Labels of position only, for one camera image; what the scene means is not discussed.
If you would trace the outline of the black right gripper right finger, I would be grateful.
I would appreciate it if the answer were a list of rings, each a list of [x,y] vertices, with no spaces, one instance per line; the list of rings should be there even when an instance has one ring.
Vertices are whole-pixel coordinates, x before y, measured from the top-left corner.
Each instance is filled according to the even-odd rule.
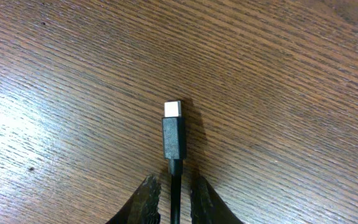
[[[242,224],[203,176],[191,185],[192,224]]]

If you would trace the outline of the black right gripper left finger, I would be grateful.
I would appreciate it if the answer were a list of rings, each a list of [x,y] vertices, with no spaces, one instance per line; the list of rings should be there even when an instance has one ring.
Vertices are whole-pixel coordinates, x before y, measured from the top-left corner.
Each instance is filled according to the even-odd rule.
[[[160,182],[155,175],[148,175],[129,200],[106,224],[159,224],[160,193]]]

